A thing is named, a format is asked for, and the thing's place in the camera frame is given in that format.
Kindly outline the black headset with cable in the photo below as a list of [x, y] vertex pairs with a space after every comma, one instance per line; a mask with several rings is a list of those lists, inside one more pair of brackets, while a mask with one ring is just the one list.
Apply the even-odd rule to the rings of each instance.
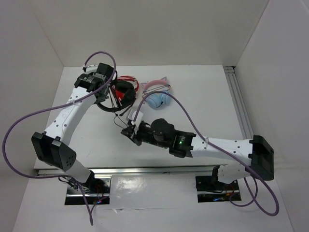
[[114, 124], [124, 129], [124, 127], [115, 122], [115, 119], [118, 118], [122, 123], [127, 125], [120, 117], [133, 106], [138, 90], [139, 82], [136, 78], [133, 76], [120, 76], [120, 79], [113, 80], [109, 87], [112, 108], [108, 108], [101, 103], [97, 103], [97, 106], [105, 112], [114, 113]]

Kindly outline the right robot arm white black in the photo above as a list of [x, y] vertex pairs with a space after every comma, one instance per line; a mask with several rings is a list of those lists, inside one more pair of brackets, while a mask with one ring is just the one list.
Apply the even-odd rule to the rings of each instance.
[[178, 158], [218, 158], [233, 161], [232, 164], [217, 165], [211, 174], [211, 185], [222, 189], [235, 180], [248, 176], [272, 181], [274, 179], [274, 150], [262, 136], [252, 139], [226, 140], [199, 137], [191, 132], [176, 130], [160, 118], [148, 124], [129, 123], [121, 131], [137, 146], [142, 143], [168, 149]]

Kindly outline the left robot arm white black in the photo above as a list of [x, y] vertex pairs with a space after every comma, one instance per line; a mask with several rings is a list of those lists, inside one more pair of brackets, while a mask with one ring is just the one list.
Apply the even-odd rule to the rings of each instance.
[[104, 182], [96, 179], [94, 173], [77, 160], [76, 152], [69, 144], [90, 106], [107, 99], [107, 81], [114, 74], [114, 68], [103, 63], [100, 63], [95, 71], [81, 74], [74, 83], [68, 100], [70, 105], [60, 111], [44, 132], [35, 132], [31, 138], [38, 159], [74, 178], [79, 189], [85, 193], [98, 190], [104, 186]]

